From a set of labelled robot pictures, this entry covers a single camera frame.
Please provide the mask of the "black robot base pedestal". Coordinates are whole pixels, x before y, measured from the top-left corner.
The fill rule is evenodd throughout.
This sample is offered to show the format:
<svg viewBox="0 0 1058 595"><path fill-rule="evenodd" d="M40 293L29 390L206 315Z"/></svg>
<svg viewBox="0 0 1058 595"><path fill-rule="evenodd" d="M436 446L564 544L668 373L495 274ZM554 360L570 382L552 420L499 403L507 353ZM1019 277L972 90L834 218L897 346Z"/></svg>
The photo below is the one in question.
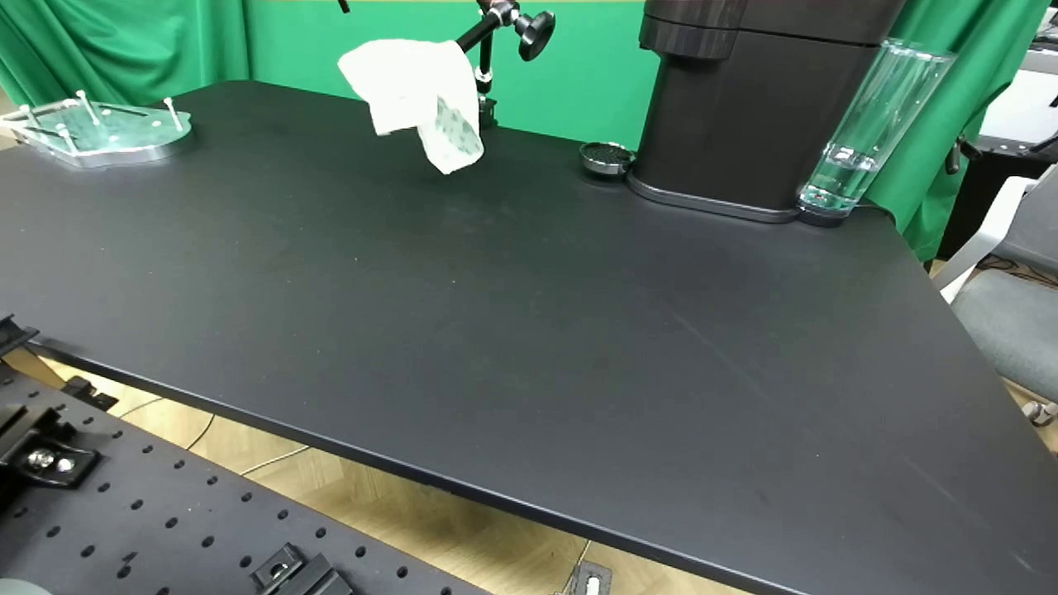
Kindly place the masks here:
<svg viewBox="0 0 1058 595"><path fill-rule="evenodd" d="M751 221L797 210L907 0L646 0L659 56L633 166L640 199Z"/></svg>

